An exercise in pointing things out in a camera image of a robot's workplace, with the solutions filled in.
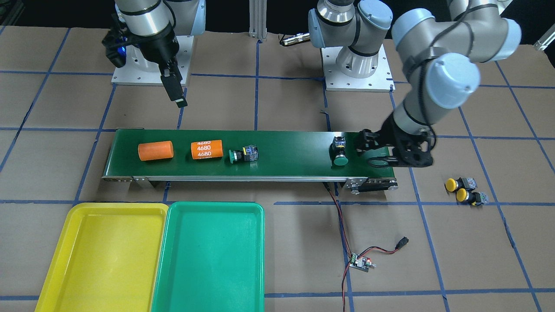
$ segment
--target cardboard floor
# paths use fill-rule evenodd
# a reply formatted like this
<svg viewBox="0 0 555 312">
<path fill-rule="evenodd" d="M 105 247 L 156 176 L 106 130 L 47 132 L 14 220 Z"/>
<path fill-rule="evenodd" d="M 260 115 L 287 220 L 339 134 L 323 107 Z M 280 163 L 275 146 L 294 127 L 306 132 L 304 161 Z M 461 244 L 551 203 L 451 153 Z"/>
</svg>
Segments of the cardboard floor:
<svg viewBox="0 0 555 312">
<path fill-rule="evenodd" d="M 396 90 L 326 91 L 318 49 L 278 35 L 195 39 L 178 109 L 162 87 L 112 85 L 105 29 L 0 30 L 0 311 L 33 311 L 65 217 L 80 202 L 254 201 L 266 211 L 266 311 L 340 311 L 345 267 L 321 183 L 160 183 L 100 178 L 117 128 L 378 130 L 410 90 L 393 42 Z M 339 189 L 353 250 L 377 267 L 347 275 L 347 311 L 555 310 L 555 69 L 520 46 L 478 65 L 482 86 L 436 129 L 435 164 L 395 169 L 399 189 Z M 474 177 L 491 203 L 457 205 L 447 178 Z"/>
</svg>

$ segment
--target connector plug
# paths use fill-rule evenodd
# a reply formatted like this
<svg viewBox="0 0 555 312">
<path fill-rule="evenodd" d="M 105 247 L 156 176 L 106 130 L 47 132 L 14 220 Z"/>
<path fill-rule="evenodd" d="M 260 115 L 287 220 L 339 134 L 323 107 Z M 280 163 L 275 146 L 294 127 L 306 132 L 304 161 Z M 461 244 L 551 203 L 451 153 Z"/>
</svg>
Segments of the connector plug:
<svg viewBox="0 0 555 312">
<path fill-rule="evenodd" d="M 397 243 L 397 245 L 395 246 L 395 249 L 401 249 L 401 248 L 403 248 L 407 243 L 408 243 L 408 238 L 403 237 L 403 238 L 401 238 L 401 240 Z"/>
</svg>

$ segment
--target plastic tray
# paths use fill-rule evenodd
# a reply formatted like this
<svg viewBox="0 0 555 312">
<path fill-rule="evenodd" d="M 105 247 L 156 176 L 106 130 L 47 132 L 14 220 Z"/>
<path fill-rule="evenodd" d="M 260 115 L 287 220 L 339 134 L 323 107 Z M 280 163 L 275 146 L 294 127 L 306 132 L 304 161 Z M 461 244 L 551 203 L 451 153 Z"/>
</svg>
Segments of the plastic tray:
<svg viewBox="0 0 555 312">
<path fill-rule="evenodd" d="M 164 204 L 73 207 L 35 311 L 150 311 L 167 210 Z"/>
<path fill-rule="evenodd" d="M 264 311 L 260 205 L 170 206 L 152 312 L 177 311 Z"/>
</svg>

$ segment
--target mounting bolt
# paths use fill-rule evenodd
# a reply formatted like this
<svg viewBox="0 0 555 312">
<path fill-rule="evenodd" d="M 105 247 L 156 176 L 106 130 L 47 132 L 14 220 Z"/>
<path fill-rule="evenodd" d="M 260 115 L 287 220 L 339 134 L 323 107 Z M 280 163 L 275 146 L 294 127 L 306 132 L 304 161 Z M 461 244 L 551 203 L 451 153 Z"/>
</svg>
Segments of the mounting bolt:
<svg viewBox="0 0 555 312">
<path fill-rule="evenodd" d="M 354 194 L 354 195 L 359 195 L 360 194 L 358 185 L 353 184 L 353 185 L 351 185 L 350 189 L 351 189 L 351 194 Z"/>
<path fill-rule="evenodd" d="M 390 186 L 387 188 L 388 190 L 396 190 L 399 188 L 399 185 L 397 185 L 397 181 L 395 180 L 389 180 L 389 184 Z"/>
</svg>

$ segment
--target grid line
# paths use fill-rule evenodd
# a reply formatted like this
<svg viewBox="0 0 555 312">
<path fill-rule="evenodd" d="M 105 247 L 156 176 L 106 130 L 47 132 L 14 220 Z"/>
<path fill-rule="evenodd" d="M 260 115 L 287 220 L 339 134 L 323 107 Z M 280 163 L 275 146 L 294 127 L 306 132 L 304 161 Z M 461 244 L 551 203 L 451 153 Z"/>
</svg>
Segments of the grid line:
<svg viewBox="0 0 555 312">
<path fill-rule="evenodd" d="M 258 130 L 258 86 L 259 86 L 259 71 L 260 71 L 260 44 L 262 40 L 256 41 L 256 70 L 254 82 L 254 131 Z"/>
<path fill-rule="evenodd" d="M 47 74 L 48 72 L 42 71 L 9 71 L 0 70 L 0 73 L 8 74 Z M 83 76 L 112 76 L 113 73 L 96 73 L 96 72 L 50 72 L 52 75 L 83 75 Z M 227 78 L 257 78 L 256 75 L 234 75 L 234 74 L 205 74 L 205 73 L 191 73 L 191 76 L 202 76 L 202 77 L 227 77 Z M 279 79 L 279 80 L 316 80 L 324 81 L 324 77 L 283 77 L 283 76 L 258 76 L 259 79 Z M 393 81 L 397 84 L 408 84 L 407 81 Z M 509 88 L 508 85 L 502 84 L 480 84 L 480 87 L 485 88 Z M 551 86 L 541 86 L 541 85 L 511 85 L 511 88 L 516 89 L 555 89 Z"/>
<path fill-rule="evenodd" d="M 100 121 L 100 125 L 97 129 L 97 135 L 94 138 L 93 147 L 90 149 L 89 159 L 87 160 L 87 165 L 85 165 L 85 169 L 83 170 L 83 175 L 81 176 L 81 181 L 79 182 L 79 187 L 77 188 L 77 193 L 75 194 L 75 201 L 79 200 L 81 196 L 81 191 L 83 190 L 83 185 L 85 184 L 85 180 L 87 178 L 87 174 L 89 173 L 90 164 L 93 161 L 94 152 L 97 149 L 98 140 L 100 139 L 100 134 L 102 133 L 102 128 L 104 127 L 104 122 L 106 121 L 106 116 L 108 115 L 108 111 L 110 110 L 110 106 L 112 105 L 112 100 L 114 99 L 114 93 L 117 85 L 115 83 L 112 84 L 112 92 L 110 93 L 110 97 L 108 98 L 108 103 L 106 104 L 106 109 L 104 109 L 104 114 L 102 115 L 102 120 Z"/>
<path fill-rule="evenodd" d="M 534 288 L 536 293 L 555 293 L 555 288 Z M 470 295 L 470 294 L 528 294 L 529 288 L 492 288 L 492 289 L 448 289 L 447 295 Z M 353 291 L 353 297 L 376 297 L 376 296 L 430 296 L 441 295 L 440 290 L 398 290 L 398 291 Z M 330 293 L 266 293 L 265 298 L 325 298 L 341 297 L 341 292 Z M 0 296 L 0 301 L 34 301 L 39 296 L 32 295 L 10 295 Z"/>
<path fill-rule="evenodd" d="M 389 91 L 389 99 L 391 101 L 391 106 L 395 110 L 396 105 L 395 105 L 395 99 L 393 98 L 393 88 L 391 88 Z M 441 276 L 440 264 L 437 261 L 436 249 L 434 248 L 433 241 L 432 241 L 432 234 L 430 233 L 430 229 L 428 227 L 428 221 L 426 220 L 426 214 L 424 213 L 422 201 L 420 201 L 420 194 L 418 193 L 418 186 L 416 185 L 416 179 L 415 179 L 414 173 L 412 172 L 412 168 L 409 168 L 408 172 L 411 175 L 412 188 L 416 196 L 416 204 L 418 205 L 418 209 L 420 211 L 420 217 L 422 218 L 422 224 L 424 226 L 424 230 L 428 238 L 428 245 L 430 246 L 430 253 L 432 254 L 433 265 L 436 269 L 437 281 L 440 285 L 440 291 L 441 291 L 441 296 L 443 298 L 443 305 L 445 306 L 445 312 L 450 312 L 451 309 L 449 308 L 449 302 L 447 301 L 447 293 L 445 292 L 443 277 Z"/>
<path fill-rule="evenodd" d="M 2 27 L 2 29 L 0 29 L 0 34 L 2 34 L 2 32 L 4 31 L 6 27 Z M 110 106 L 110 101 L 111 98 L 113 96 L 113 93 L 115 91 L 115 85 L 113 87 L 112 90 L 112 95 L 110 96 L 110 101 L 107 104 L 107 108 L 105 110 L 105 115 L 103 117 L 103 120 L 101 122 L 101 128 L 100 129 L 76 129 L 76 128 L 68 128 L 68 129 L 64 129 L 64 128 L 23 128 L 23 124 L 25 123 L 28 115 L 30 114 L 36 100 L 39 97 L 40 91 L 42 90 L 42 88 L 44 87 L 44 84 L 46 83 L 46 80 L 48 78 L 48 76 L 50 74 L 73 74 L 73 75 L 102 75 L 102 76 L 111 76 L 112 73 L 78 73 L 78 72 L 69 72 L 69 73 L 63 73 L 63 72 L 52 72 L 52 68 L 54 66 L 54 63 L 56 62 L 56 59 L 59 56 L 59 53 L 63 47 L 63 44 L 65 42 L 65 40 L 67 39 L 68 33 L 69 33 L 70 29 L 67 30 L 67 33 L 64 37 L 64 40 L 62 41 L 62 44 L 59 47 L 58 53 L 56 55 L 56 57 L 54 58 L 54 61 L 51 65 L 51 68 L 49 69 L 48 72 L 19 72 L 19 71 L 0 71 L 0 73 L 32 73 L 32 74 L 46 74 L 46 77 L 43 80 L 43 83 L 41 84 L 41 88 L 39 89 L 39 92 L 37 93 L 35 99 L 32 102 L 31 107 L 29 108 L 29 111 L 26 114 L 26 117 L 23 120 L 23 123 L 21 125 L 21 127 L 19 128 L 10 128 L 10 127 L 5 127 L 5 128 L 0 128 L 0 130 L 18 130 L 18 133 L 16 135 L 16 137 L 14 138 L 14 141 L 12 142 L 12 145 L 9 149 L 9 152 L 11 151 L 11 149 L 13 149 L 13 145 L 15 145 L 17 136 L 19 135 L 19 133 L 23 130 L 40 130 L 40 131 L 84 131 L 84 132 L 97 132 L 97 141 L 98 141 L 98 137 L 100 135 L 101 132 L 113 132 L 115 131 L 115 129 L 102 129 L 102 124 L 104 122 L 105 116 L 108 112 L 109 106 Z M 255 102 L 255 130 L 256 127 L 258 125 L 258 121 L 257 121 L 257 109 L 258 109 L 258 81 L 259 79 L 286 79 L 286 80 L 320 80 L 320 81 L 324 81 L 323 78 L 321 77 L 313 77 L 313 78 L 293 78 L 293 77 L 272 77 L 272 76 L 259 76 L 259 71 L 258 71 L 258 66 L 259 66 L 259 43 L 261 43 L 260 41 L 257 42 L 257 54 L 256 54 L 256 75 L 255 76 L 241 76 L 241 75 L 217 75 L 217 74 L 191 74 L 191 76 L 210 76 L 210 77 L 238 77 L 238 78 L 255 78 L 256 79 L 256 102 Z M 497 64 L 499 70 L 502 72 L 501 67 L 499 66 L 499 64 Z M 553 165 L 550 161 L 550 159 L 547 157 L 547 154 L 545 153 L 542 145 L 541 145 L 541 140 L 555 140 L 555 138 L 540 138 L 537 137 L 535 132 L 532 129 L 532 126 L 530 125 L 522 107 L 520 106 L 518 99 L 516 98 L 514 92 L 513 92 L 513 88 L 532 88 L 532 89 L 555 89 L 555 87 L 535 87 L 535 86 L 514 86 L 514 85 L 509 85 L 508 80 L 506 79 L 506 77 L 503 75 L 507 85 L 481 85 L 482 87 L 494 87 L 494 88 L 509 88 L 515 98 L 515 101 L 517 101 L 517 104 L 519 105 L 519 108 L 521 109 L 521 112 L 524 116 L 524 118 L 526 119 L 529 127 L 531 128 L 534 137 L 473 137 L 470 129 L 466 123 L 465 117 L 461 112 L 461 116 L 463 118 L 463 120 L 465 121 L 465 125 L 467 127 L 467 130 L 469 132 L 469 136 L 450 136 L 450 135 L 440 135 L 439 137 L 445 137 L 445 138 L 462 138 L 462 139 L 470 139 L 472 141 L 472 143 L 475 146 L 475 150 L 476 153 L 478 155 L 478 158 L 481 162 L 482 165 L 482 169 L 486 175 L 486 178 L 488 179 L 488 183 L 490 184 L 490 188 L 492 190 L 493 196 L 496 200 L 496 203 L 492 203 L 490 205 L 496 205 L 499 209 L 499 212 L 502 215 L 503 221 L 505 222 L 506 225 L 506 229 L 508 230 L 508 225 L 506 224 L 506 221 L 504 219 L 504 215 L 502 214 L 502 210 L 501 210 L 501 205 L 530 205 L 530 206 L 554 206 L 555 203 L 503 203 L 503 202 L 498 202 L 497 198 L 495 196 L 494 190 L 493 190 L 493 186 L 491 184 L 491 181 L 489 180 L 489 177 L 486 173 L 486 168 L 481 160 L 479 151 L 477 149 L 477 146 L 475 145 L 475 138 L 479 138 L 479 139 L 514 139 L 514 140 L 536 140 L 538 142 L 538 144 L 541 147 L 541 150 L 544 154 L 544 156 L 546 157 L 546 159 L 548 160 L 552 170 L 553 169 Z M 325 96 L 325 83 L 324 85 L 324 105 L 325 107 L 327 107 L 327 99 Z M 392 104 L 393 107 L 395 107 L 395 104 L 393 102 L 392 99 L 392 91 L 390 91 L 390 98 L 392 100 Z M 178 125 L 177 125 L 177 129 L 180 128 L 181 125 L 181 119 L 183 117 L 183 108 L 180 111 L 180 116 L 179 116 L 179 121 L 178 121 Z M 328 128 L 329 130 L 331 129 L 330 124 L 329 124 L 329 115 L 326 114 L 326 119 L 328 122 Z M 90 165 L 90 160 L 92 159 L 92 156 L 94 155 L 95 152 L 95 146 L 97 144 L 97 141 L 95 141 L 95 143 L 93 144 L 93 148 L 91 150 L 91 153 L 89 155 L 89 161 L 87 166 L 85 166 L 85 171 L 83 173 L 82 176 L 82 183 L 80 184 L 79 188 L 78 188 L 78 194 L 76 195 L 75 200 L 71 201 L 71 200 L 0 200 L 0 203 L 43 203 L 43 204 L 77 204 L 77 203 L 81 203 L 83 201 L 78 200 L 78 195 L 80 193 L 80 191 L 82 190 L 82 186 L 83 186 L 83 179 L 86 177 L 87 175 L 87 171 L 88 171 L 88 167 Z M 8 157 L 8 153 L 6 154 L 4 161 L 2 162 L 2 165 L 0 165 L 0 172 L 2 171 L 3 166 L 5 165 L 5 162 L 7 160 Z M 410 173 L 411 173 L 411 179 L 412 179 L 412 183 L 413 183 L 413 188 L 415 190 L 415 194 L 417 196 L 417 201 L 416 202 L 342 202 L 342 205 L 356 205 L 356 204 L 360 204 L 360 205 L 418 205 L 419 208 L 421 209 L 421 215 L 423 217 L 423 221 L 425 222 L 425 227 L 426 227 L 426 219 L 425 219 L 425 215 L 423 214 L 423 209 L 422 206 L 423 205 L 456 205 L 456 202 L 422 202 L 420 201 L 420 197 L 418 194 L 418 190 L 417 190 L 417 185 L 416 185 L 416 179 L 413 175 L 412 169 L 410 169 Z M 165 186 L 165 190 L 164 190 L 164 198 L 163 198 L 163 202 L 164 203 L 171 203 L 167 201 L 167 195 L 168 195 L 168 190 L 170 187 L 170 182 L 166 183 Z M 307 204 L 315 204 L 315 205 L 333 205 L 333 202 L 276 202 L 274 203 L 274 205 L 285 205 L 285 204 L 291 204 L 291 205 L 307 205 Z M 431 235 L 429 234 L 428 229 L 426 228 L 427 231 L 427 235 L 429 235 L 428 239 L 429 242 L 431 244 Z M 435 254 L 433 251 L 433 245 L 431 245 L 432 248 L 432 254 L 435 258 Z M 355 296 L 418 296 L 418 295 L 442 295 L 444 298 L 444 303 L 446 304 L 446 311 L 449 311 L 448 309 L 448 303 L 447 303 L 447 298 L 446 295 L 452 295 L 452 294 L 485 294 L 485 293 L 531 293 L 533 295 L 534 298 L 534 302 L 536 303 L 536 306 L 538 308 L 538 311 L 541 311 L 541 308 L 539 307 L 539 303 L 537 301 L 536 295 L 535 293 L 555 293 L 555 288 L 533 288 L 531 282 L 529 281 L 529 278 L 526 274 L 524 265 L 522 263 L 522 259 L 520 259 L 520 255 L 518 254 L 518 250 L 516 249 L 516 246 L 514 246 L 514 250 L 516 253 L 516 256 L 519 260 L 519 263 L 521 265 L 521 268 L 523 269 L 524 275 L 527 279 L 529 288 L 518 288 L 518 289 L 462 289 L 462 290 L 445 290 L 445 289 L 441 289 L 441 290 L 421 290 L 421 291 L 360 291 L 360 292 L 356 292 L 356 291 L 352 291 L 351 289 L 351 282 L 350 282 L 350 276 L 349 276 L 349 272 L 347 272 L 348 277 L 347 277 L 347 292 L 348 292 L 348 296 L 349 296 L 349 300 L 350 300 L 350 308 L 351 311 L 354 311 L 354 304 L 352 303 L 353 297 Z M 438 272 L 438 278 L 440 279 L 440 286 L 442 286 L 442 281 L 441 281 L 441 276 L 440 276 L 440 272 L 439 272 L 439 267 L 436 268 L 437 272 Z M 269 293 L 269 294 L 265 294 L 266 298 L 300 298 L 300 297 L 336 297 L 336 296 L 341 296 L 340 292 L 332 292 L 332 293 Z M 39 296 L 28 296 L 28 295 L 22 295 L 22 296 L 0 296 L 0 301 L 9 301 L 9 300 L 38 300 Z"/>
<path fill-rule="evenodd" d="M 459 107 L 458 110 L 461 113 L 461 117 L 462 117 L 463 122 L 465 123 L 466 131 L 468 132 L 468 135 L 470 136 L 470 141 L 472 142 L 472 145 L 473 145 L 474 150 L 476 152 L 476 156 L 478 157 L 478 161 L 480 162 L 480 166 L 482 167 L 482 171 L 484 173 L 484 176 L 486 177 L 487 183 L 490 186 L 490 190 L 491 190 L 493 199 L 496 202 L 497 210 L 499 211 L 499 215 L 501 216 L 501 220 L 503 221 L 503 225 L 505 226 L 505 231 L 507 233 L 507 238 L 509 239 L 509 241 L 511 243 L 511 246 L 513 247 L 514 254 L 515 254 L 515 256 L 518 260 L 518 264 L 521 267 L 522 274 L 524 274 L 524 279 L 526 279 L 526 283 L 528 284 L 528 288 L 530 289 L 530 293 L 532 294 L 532 298 L 534 299 L 534 303 L 536 305 L 536 308 L 537 308 L 538 312 L 542 312 L 542 308 L 539 305 L 536 293 L 533 290 L 532 282 L 530 281 L 530 277 L 528 276 L 528 273 L 526 272 L 526 268 L 524 267 L 524 263 L 522 262 L 522 258 L 520 256 L 520 253 L 518 252 L 518 248 L 516 246 L 516 243 L 514 241 L 514 238 L 513 238 L 512 234 L 511 234 L 511 230 L 509 228 L 507 219 L 505 218 L 505 214 L 503 213 L 503 209 L 501 209 L 501 205 L 499 204 L 499 201 L 497 199 L 497 194 L 495 193 L 495 189 L 493 188 L 493 184 L 490 180 L 490 176 L 487 173 L 486 166 L 483 162 L 482 156 L 480 155 L 480 151 L 478 150 L 478 146 L 476 145 L 476 141 L 474 140 L 474 137 L 472 136 L 472 131 L 470 130 L 470 127 L 468 126 L 468 122 L 466 121 L 465 114 L 463 113 L 461 107 Z"/>
<path fill-rule="evenodd" d="M 19 135 L 21 134 L 21 129 L 25 125 L 25 122 L 27 122 L 27 119 L 29 118 L 29 115 L 31 114 L 31 111 L 33 110 L 33 107 L 37 103 L 38 97 L 40 96 L 40 94 L 42 92 L 42 89 L 44 88 L 44 85 L 46 84 L 46 80 L 48 80 L 49 73 L 54 68 L 54 65 L 56 64 L 56 61 L 58 60 L 58 57 L 60 56 L 60 52 L 62 51 L 62 48 L 64 47 L 64 44 L 65 44 L 65 41 L 68 38 L 69 31 L 71 31 L 71 28 L 68 28 L 68 30 L 65 32 L 65 36 L 62 40 L 62 43 L 60 44 L 58 50 L 56 51 L 56 55 L 54 56 L 54 59 L 52 60 L 52 63 L 50 64 L 50 67 L 48 68 L 48 73 L 44 76 L 44 79 L 42 80 L 42 84 L 41 84 L 39 90 L 37 91 L 37 94 L 35 95 L 33 101 L 31 102 L 31 105 L 29 106 L 29 109 L 27 110 L 27 113 L 23 117 L 23 121 L 21 121 L 21 125 L 19 126 L 19 129 L 17 130 L 16 136 L 12 140 L 12 144 L 9 146 L 9 148 L 8 148 L 8 150 L 7 150 L 7 152 L 4 156 L 4 159 L 0 163 L 0 172 L 2 172 L 2 170 L 4 169 L 4 166 L 6 165 L 6 162 L 8 161 L 8 158 L 9 158 L 10 154 L 12 153 L 13 147 L 16 145 L 17 139 L 19 138 Z"/>
<path fill-rule="evenodd" d="M 522 106 L 521 106 L 520 102 L 518 101 L 518 98 L 517 98 L 516 94 L 514 93 L 513 88 L 509 84 L 509 80 L 505 76 L 505 73 L 503 73 L 503 69 L 501 69 L 501 66 L 499 65 L 499 63 L 497 61 L 495 61 L 495 64 L 497 65 L 497 68 L 499 69 L 499 72 L 501 72 L 501 75 L 503 76 L 503 79 L 507 83 L 507 86 L 509 87 L 509 90 L 511 91 L 511 94 L 513 95 L 514 101 L 517 103 L 518 109 L 520 109 L 520 111 L 522 113 L 522 116 L 524 117 L 524 119 L 526 120 L 526 123 L 528 124 L 528 127 L 530 128 L 530 131 L 532 131 L 532 134 L 534 135 L 534 138 L 536 139 L 536 142 L 538 143 L 539 148 L 542 150 L 543 156 L 546 158 L 547 163 L 551 167 L 551 171 L 553 173 L 555 173 L 555 168 L 553 167 L 553 164 L 551 163 L 551 160 L 547 156 L 546 150 L 543 149 L 542 142 L 539 141 L 538 135 L 536 134 L 536 131 L 534 131 L 534 128 L 532 127 L 532 124 L 530 123 L 530 120 L 528 120 L 528 117 L 526 116 L 526 113 L 524 112 L 524 109 L 522 109 Z"/>
<path fill-rule="evenodd" d="M 337 187 L 337 183 L 334 183 L 334 190 L 335 190 L 335 196 L 337 197 L 337 206 L 339 206 L 339 209 L 341 209 L 341 200 L 339 199 L 339 188 Z M 347 257 L 347 245 L 345 244 L 345 242 L 347 241 L 347 239 L 345 238 L 345 236 L 343 235 L 343 233 L 345 233 L 345 228 L 343 223 L 341 222 L 341 219 L 339 216 L 337 216 L 338 218 L 338 222 L 339 222 L 339 235 L 341 236 L 341 245 L 343 246 L 343 250 L 341 252 L 341 254 L 343 255 L 343 263 L 345 266 L 347 266 L 349 264 L 349 258 Z M 352 298 L 352 285 L 351 285 L 351 270 L 347 269 L 347 273 L 345 275 L 346 278 L 346 284 L 347 284 L 347 298 L 349 300 L 349 310 L 351 312 L 355 312 L 355 302 Z"/>
</svg>

